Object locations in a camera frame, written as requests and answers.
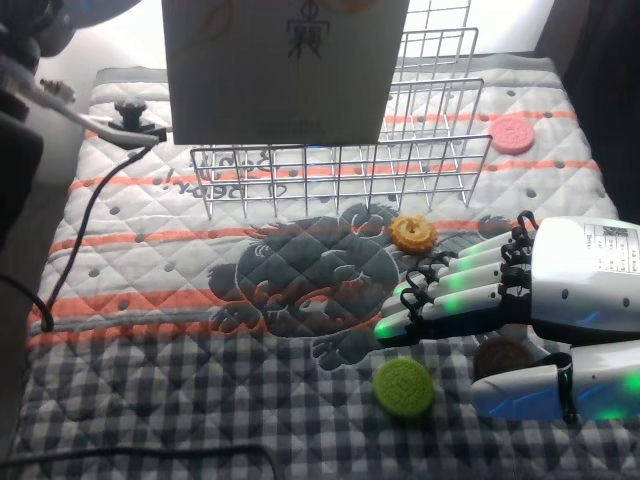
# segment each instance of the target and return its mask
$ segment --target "chinese character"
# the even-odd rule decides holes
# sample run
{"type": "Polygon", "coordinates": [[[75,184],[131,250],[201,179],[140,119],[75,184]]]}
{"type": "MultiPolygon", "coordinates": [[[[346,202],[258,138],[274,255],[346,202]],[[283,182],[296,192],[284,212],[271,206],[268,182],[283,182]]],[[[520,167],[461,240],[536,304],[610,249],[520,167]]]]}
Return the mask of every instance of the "chinese character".
{"type": "Polygon", "coordinates": [[[320,12],[316,1],[305,0],[300,9],[303,19],[287,22],[287,32],[291,35],[290,43],[292,45],[289,57],[296,55],[299,60],[303,47],[306,45],[318,58],[322,58],[320,55],[322,36],[329,32],[331,24],[326,20],[316,20],[320,12]]]}

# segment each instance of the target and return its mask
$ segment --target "black knob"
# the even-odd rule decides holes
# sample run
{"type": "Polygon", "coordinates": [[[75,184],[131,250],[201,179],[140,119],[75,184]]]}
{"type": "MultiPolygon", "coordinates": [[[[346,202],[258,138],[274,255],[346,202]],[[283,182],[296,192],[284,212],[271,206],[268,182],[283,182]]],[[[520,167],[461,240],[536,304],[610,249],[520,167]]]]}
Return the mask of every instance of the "black knob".
{"type": "Polygon", "coordinates": [[[138,131],[142,112],[147,109],[146,102],[137,98],[125,98],[115,102],[115,107],[118,113],[122,115],[122,126],[125,130],[138,131]]]}

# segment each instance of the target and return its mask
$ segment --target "gingham pattern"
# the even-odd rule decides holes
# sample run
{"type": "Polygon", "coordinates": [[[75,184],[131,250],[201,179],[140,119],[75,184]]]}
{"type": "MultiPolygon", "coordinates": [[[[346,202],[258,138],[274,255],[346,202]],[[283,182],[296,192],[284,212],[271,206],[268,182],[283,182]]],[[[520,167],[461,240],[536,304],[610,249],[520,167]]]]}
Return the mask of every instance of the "gingham pattern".
{"type": "MultiPolygon", "coordinates": [[[[480,115],[571,110],[553,72],[493,68],[476,73],[489,85],[481,98],[480,115]]],[[[145,116],[171,123],[168,102],[158,100],[166,97],[166,85],[101,85],[94,94],[92,113],[113,116],[104,98],[114,94],[143,99],[148,95],[153,101],[145,116]]],[[[481,175],[470,207],[464,208],[452,196],[433,210],[432,219],[512,219],[524,209],[533,210],[539,218],[615,217],[599,172],[565,165],[576,160],[593,162],[577,122],[544,116],[532,123],[536,145],[519,160],[551,161],[555,168],[500,170],[511,159],[492,151],[487,165],[496,168],[481,175]]],[[[486,122],[476,122],[473,132],[487,127],[486,122]]],[[[78,181],[103,176],[123,157],[117,147],[88,138],[81,151],[78,181]]],[[[92,214],[90,235],[133,234],[136,243],[84,247],[61,298],[204,290],[212,265],[238,261],[250,244],[246,238],[144,241],[145,234],[155,232],[246,225],[239,205],[230,206],[224,214],[218,211],[209,222],[201,199],[183,195],[182,186],[169,184],[171,171],[182,176],[192,172],[189,149],[169,142],[122,174],[129,179],[152,177],[151,185],[114,183],[105,188],[92,214]]],[[[73,190],[55,242],[74,238],[91,192],[86,187],[73,190]]],[[[322,208],[310,207],[310,215],[330,213],[331,205],[318,206],[322,208]]],[[[283,208],[281,221],[299,217],[301,210],[300,205],[283,208]]],[[[265,221],[249,219],[254,224],[265,221]]],[[[468,239],[461,239],[447,248],[467,245],[468,239]]],[[[52,254],[43,275],[42,296],[51,290],[67,258],[68,249],[52,254]]],[[[130,312],[125,305],[114,314],[96,311],[65,318],[59,325],[74,330],[181,323],[201,321],[215,310],[165,308],[165,304],[171,308],[171,300],[160,299],[149,312],[130,312]]],[[[38,334],[37,329],[34,326],[32,335],[38,334]]],[[[276,449],[294,478],[640,478],[637,419],[567,427],[478,418],[467,392],[473,354],[482,338],[423,342],[412,348],[373,351],[361,361],[351,361],[359,346],[371,344],[367,335],[372,332],[365,328],[320,338],[250,333],[224,337],[190,330],[145,337],[131,335],[123,327],[120,336],[41,344],[29,351],[31,368],[13,453],[37,455],[112,445],[189,449],[260,442],[276,449]],[[435,382],[433,411],[417,423],[392,419],[373,395],[374,370],[385,360],[405,355],[426,365],[435,382]],[[327,368],[336,363],[343,365],[327,368]]],[[[566,349],[531,340],[547,351],[566,349]]],[[[7,478],[244,479],[260,478],[260,474],[270,478],[258,458],[159,462],[116,457],[34,465],[14,469],[7,478]]]]}

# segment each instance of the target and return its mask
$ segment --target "label sticker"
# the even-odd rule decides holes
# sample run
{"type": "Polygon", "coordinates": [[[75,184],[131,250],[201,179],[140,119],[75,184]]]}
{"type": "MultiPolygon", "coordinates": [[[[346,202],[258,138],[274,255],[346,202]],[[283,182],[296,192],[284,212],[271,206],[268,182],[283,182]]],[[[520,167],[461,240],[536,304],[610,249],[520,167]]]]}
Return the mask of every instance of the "label sticker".
{"type": "Polygon", "coordinates": [[[640,275],[640,242],[636,229],[585,225],[584,238],[599,271],[640,275]]]}

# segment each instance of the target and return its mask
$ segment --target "dark brown round cookie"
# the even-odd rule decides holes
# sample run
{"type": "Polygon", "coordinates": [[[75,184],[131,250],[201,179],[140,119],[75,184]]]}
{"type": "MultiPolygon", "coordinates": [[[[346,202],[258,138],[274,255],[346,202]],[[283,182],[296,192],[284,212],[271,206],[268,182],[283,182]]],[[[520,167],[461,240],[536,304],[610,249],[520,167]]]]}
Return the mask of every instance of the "dark brown round cookie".
{"type": "Polygon", "coordinates": [[[473,358],[476,380],[528,367],[533,362],[529,350],[509,338],[492,338],[480,344],[473,358]]]}

